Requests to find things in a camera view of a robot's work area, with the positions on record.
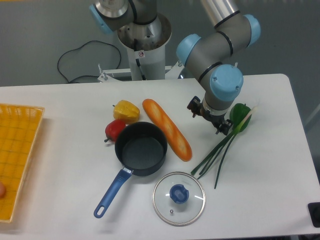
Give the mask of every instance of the glass lid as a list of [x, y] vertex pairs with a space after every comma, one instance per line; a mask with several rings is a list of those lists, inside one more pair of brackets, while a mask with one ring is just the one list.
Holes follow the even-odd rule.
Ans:
[[206, 194], [199, 181], [184, 172], [169, 173], [156, 183], [152, 204], [158, 216], [173, 226], [186, 226], [204, 210]]

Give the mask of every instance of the black pot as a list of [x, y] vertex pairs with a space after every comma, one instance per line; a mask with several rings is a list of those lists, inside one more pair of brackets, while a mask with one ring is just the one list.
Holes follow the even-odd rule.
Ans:
[[127, 126], [118, 136], [114, 148], [123, 169], [96, 207], [93, 213], [96, 218], [105, 214], [121, 186], [132, 174], [148, 176], [161, 168], [166, 159], [168, 142], [160, 128], [141, 121]]

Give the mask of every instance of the blue pan handle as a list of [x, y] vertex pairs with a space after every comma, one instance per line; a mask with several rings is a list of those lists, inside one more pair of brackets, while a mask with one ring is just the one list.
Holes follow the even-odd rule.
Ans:
[[94, 210], [93, 215], [97, 219], [101, 218], [105, 214], [112, 200], [117, 195], [119, 189], [131, 177], [132, 173], [133, 173], [132, 170], [129, 170], [125, 167], [119, 171], [119, 173], [111, 183], [109, 189], [106, 191], [103, 198], [101, 199], [99, 205]]

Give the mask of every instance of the yellow basket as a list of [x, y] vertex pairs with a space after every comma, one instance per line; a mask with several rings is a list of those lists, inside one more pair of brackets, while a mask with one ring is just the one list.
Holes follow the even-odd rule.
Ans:
[[6, 188], [0, 198], [0, 222], [12, 221], [44, 111], [43, 107], [0, 103], [0, 182]]

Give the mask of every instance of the green vegetable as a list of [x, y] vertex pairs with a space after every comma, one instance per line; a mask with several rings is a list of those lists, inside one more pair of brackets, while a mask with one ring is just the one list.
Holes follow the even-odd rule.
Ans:
[[250, 122], [251, 115], [256, 110], [256, 108], [257, 107], [250, 109], [248, 106], [246, 106], [245, 104], [242, 104], [242, 103], [237, 103], [236, 105], [234, 105], [234, 107], [230, 111], [230, 116], [229, 116], [230, 120], [233, 122], [232, 132], [230, 132], [221, 142], [219, 142], [215, 146], [215, 148], [199, 163], [199, 165], [196, 166], [191, 171], [191, 175], [194, 176], [199, 171], [199, 169], [203, 166], [203, 168], [201, 169], [201, 171], [199, 173], [198, 179], [202, 178], [207, 173], [207, 171], [210, 169], [212, 164], [215, 162], [215, 160], [217, 159], [219, 154], [222, 152], [223, 148], [225, 146], [227, 146], [224, 153], [223, 153], [222, 159], [219, 164], [218, 172], [216, 175], [214, 188], [217, 187], [222, 163], [225, 159], [227, 151], [228, 151], [231, 143], [235, 139], [235, 137], [240, 132], [242, 132], [243, 130], [246, 129], [246, 127], [248, 126], [248, 124]]

